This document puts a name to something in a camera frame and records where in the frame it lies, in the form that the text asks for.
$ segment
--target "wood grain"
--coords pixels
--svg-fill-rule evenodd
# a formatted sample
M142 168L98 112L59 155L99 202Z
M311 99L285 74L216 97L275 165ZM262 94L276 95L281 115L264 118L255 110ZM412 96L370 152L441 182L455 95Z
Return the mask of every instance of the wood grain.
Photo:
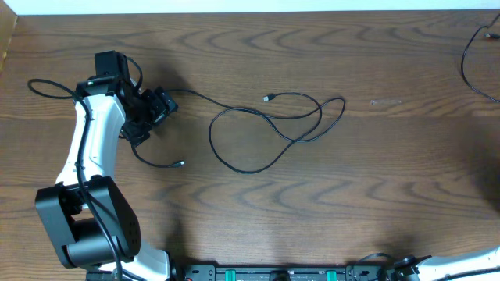
M462 254L500 242L500 107L459 76L463 47L494 12L26 16L0 78L0 274L3 279L82 279L64 269L34 210L36 190L57 177L74 108L39 98L30 78L69 87L94 72L93 54L133 57L146 87L189 87L230 105L300 114L309 103L270 92L343 96L339 124L298 144L271 169L231 172L210 150L221 111L177 93L180 111L139 147L121 142L116 182L143 237L174 257L220 264L331 264L376 251ZM498 44L474 42L470 81L498 92ZM372 105L372 100L400 104ZM332 120L340 108L325 110ZM298 136L314 122L279 122ZM286 143L259 118L234 114L214 127L220 154L251 169Z
M16 21L17 15L3 0L0 0L0 72L7 57L7 49L9 49Z

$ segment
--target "black connector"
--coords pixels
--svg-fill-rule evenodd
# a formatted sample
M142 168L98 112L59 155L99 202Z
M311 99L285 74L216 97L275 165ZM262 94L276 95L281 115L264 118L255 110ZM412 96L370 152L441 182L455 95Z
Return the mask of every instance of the black connector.
M272 101L276 97L275 94L268 94L264 98L262 98L264 101Z
M179 162L175 162L172 164L172 168L180 168L182 166L184 166L184 161L179 161Z
M484 36L489 39L500 39L500 35L498 34L485 33Z

